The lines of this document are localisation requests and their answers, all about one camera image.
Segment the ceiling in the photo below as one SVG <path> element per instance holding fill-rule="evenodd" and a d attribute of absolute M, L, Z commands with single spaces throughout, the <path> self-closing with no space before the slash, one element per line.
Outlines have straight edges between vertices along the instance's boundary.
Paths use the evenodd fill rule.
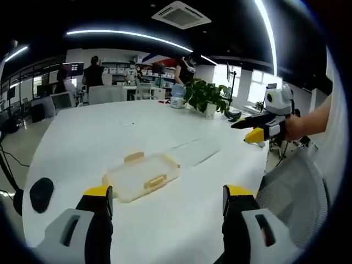
<path fill-rule="evenodd" d="M 25 54 L 6 64 L 4 76 L 33 62 L 65 54 L 70 48 L 120 48 L 179 57 L 184 51 L 143 38 L 105 36 L 65 36 L 73 29 L 115 29 L 138 32 L 178 43 L 214 57 L 218 63 L 236 58 L 232 64 L 272 72 L 272 54 L 267 31 L 254 0 L 217 0 L 182 2 L 197 9 L 212 23 L 186 30 L 151 19 L 157 11 L 173 1 L 88 1 L 54 0 L 2 4 L 2 10 L 12 14 L 11 20 L 1 17 L 4 28 L 0 54 L 9 50 L 10 41 L 30 45 Z M 302 13 L 294 9 L 291 0 L 263 0 L 270 18 L 278 58 L 278 75 L 286 81 L 308 89 L 323 82 L 326 50 L 322 34 Z M 250 59 L 238 61 L 239 58 Z"/>

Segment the potted plant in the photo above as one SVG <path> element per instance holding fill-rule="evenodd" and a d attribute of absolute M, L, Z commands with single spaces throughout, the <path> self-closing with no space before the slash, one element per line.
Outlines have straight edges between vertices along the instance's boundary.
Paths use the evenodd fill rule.
<path fill-rule="evenodd" d="M 256 109 L 261 110 L 261 109 L 263 109 L 263 107 L 264 107 L 264 102 L 256 102 L 255 103 Z"/>
<path fill-rule="evenodd" d="M 227 91 L 226 86 L 216 87 L 215 84 L 207 84 L 200 79 L 193 79 L 185 86 L 185 102 L 205 113 L 207 118 L 213 119 L 215 111 L 223 113 L 228 110 L 229 107 L 221 96 L 221 91 Z"/>

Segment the air conditioning vent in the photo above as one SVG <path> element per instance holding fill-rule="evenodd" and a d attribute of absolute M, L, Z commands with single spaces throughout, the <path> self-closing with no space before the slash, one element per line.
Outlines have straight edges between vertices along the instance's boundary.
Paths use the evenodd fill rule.
<path fill-rule="evenodd" d="M 211 22 L 209 18 L 180 1 L 175 1 L 164 7 L 152 18 L 179 29 L 188 29 Z"/>

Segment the green plant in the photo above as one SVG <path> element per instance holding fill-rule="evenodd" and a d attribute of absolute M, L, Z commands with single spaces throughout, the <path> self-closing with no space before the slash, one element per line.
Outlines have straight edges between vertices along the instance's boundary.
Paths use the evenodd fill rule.
<path fill-rule="evenodd" d="M 264 107 L 264 102 L 256 102 L 255 108 L 261 110 Z"/>
<path fill-rule="evenodd" d="M 223 97 L 220 95 L 221 91 L 227 92 L 227 87 L 220 85 L 216 87 L 215 84 L 207 84 L 200 79 L 193 79 L 186 85 L 185 100 L 196 110 L 204 113 L 208 103 L 216 105 L 216 111 L 225 112 L 229 109 Z"/>

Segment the hand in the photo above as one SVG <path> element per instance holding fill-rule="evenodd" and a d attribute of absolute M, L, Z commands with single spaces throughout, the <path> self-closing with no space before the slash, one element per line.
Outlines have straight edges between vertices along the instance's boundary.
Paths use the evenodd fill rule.
<path fill-rule="evenodd" d="M 285 138 L 287 140 L 298 140 L 305 136 L 305 127 L 302 118 L 291 115 L 286 119 L 286 134 Z"/>

